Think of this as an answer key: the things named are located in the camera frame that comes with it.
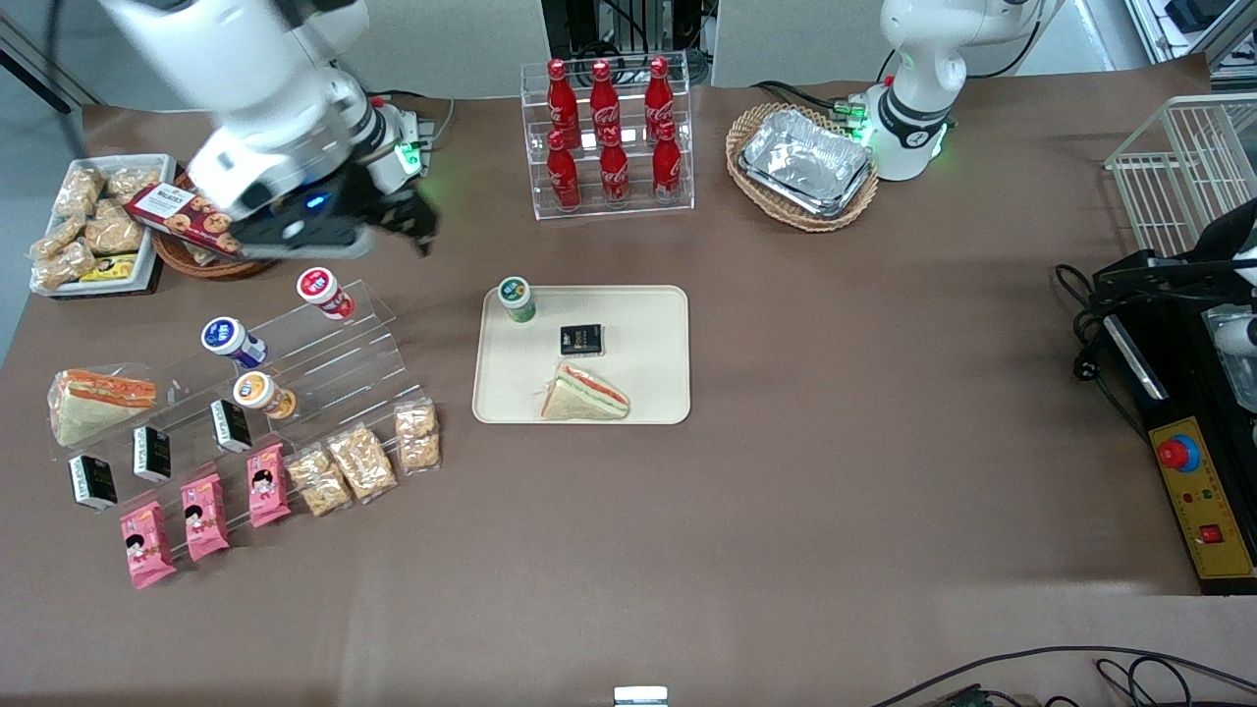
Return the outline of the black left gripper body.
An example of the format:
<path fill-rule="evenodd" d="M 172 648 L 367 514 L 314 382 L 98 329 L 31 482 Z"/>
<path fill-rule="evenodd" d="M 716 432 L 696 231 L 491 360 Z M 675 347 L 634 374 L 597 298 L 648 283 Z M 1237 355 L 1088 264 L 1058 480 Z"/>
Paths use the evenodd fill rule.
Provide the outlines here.
<path fill-rule="evenodd" d="M 1256 201 L 1248 201 L 1214 219 L 1197 245 L 1187 252 L 1187 263 L 1218 265 L 1217 286 L 1231 299 L 1248 299 L 1254 291 L 1254 267 L 1234 268 L 1234 260 L 1254 260 Z"/>

